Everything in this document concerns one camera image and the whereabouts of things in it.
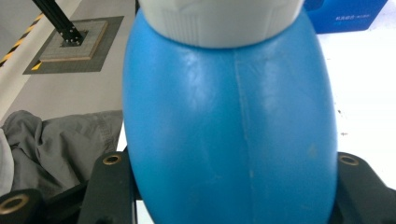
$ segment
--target gray fabric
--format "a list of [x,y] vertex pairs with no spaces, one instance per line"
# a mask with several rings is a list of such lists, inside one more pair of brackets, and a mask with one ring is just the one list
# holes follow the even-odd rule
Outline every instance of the gray fabric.
[[0,197],[11,191],[13,177],[14,160],[4,131],[0,129]]
[[44,121],[11,114],[3,130],[14,159],[12,190],[39,189],[48,199],[88,180],[96,159],[116,150],[121,124],[121,111]]

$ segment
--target blue box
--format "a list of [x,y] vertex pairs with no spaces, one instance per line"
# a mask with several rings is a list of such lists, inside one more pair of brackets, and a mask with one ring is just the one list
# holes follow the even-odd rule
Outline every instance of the blue box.
[[388,0],[305,0],[304,8],[317,34],[362,31]]

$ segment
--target white bottle cap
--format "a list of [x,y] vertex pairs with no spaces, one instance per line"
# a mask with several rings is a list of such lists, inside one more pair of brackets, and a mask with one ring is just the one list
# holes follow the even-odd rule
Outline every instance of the white bottle cap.
[[263,41],[291,25],[304,0],[140,0],[161,35],[204,48]]

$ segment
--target bottle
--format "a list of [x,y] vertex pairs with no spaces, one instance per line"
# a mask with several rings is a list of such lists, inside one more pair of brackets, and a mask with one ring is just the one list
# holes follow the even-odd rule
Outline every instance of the bottle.
[[[261,13],[270,1],[174,0],[163,11],[160,2],[140,2],[122,83],[131,164],[154,222],[327,223],[336,186],[335,118],[302,2],[271,2],[286,8],[277,28]],[[163,17],[155,21],[150,13]],[[252,27],[210,26],[197,15],[248,18]],[[260,31],[249,33],[253,28]]]

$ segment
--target screw hole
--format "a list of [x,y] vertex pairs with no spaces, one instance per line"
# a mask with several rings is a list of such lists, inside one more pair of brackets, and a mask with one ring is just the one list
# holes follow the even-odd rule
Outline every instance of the screw hole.
[[120,155],[111,155],[103,159],[103,163],[106,165],[113,165],[121,161]]
[[15,195],[0,203],[0,215],[6,215],[18,211],[29,202],[26,194]]
[[356,160],[355,158],[352,158],[350,156],[342,155],[339,156],[339,161],[347,164],[347,165],[359,165],[359,161]]

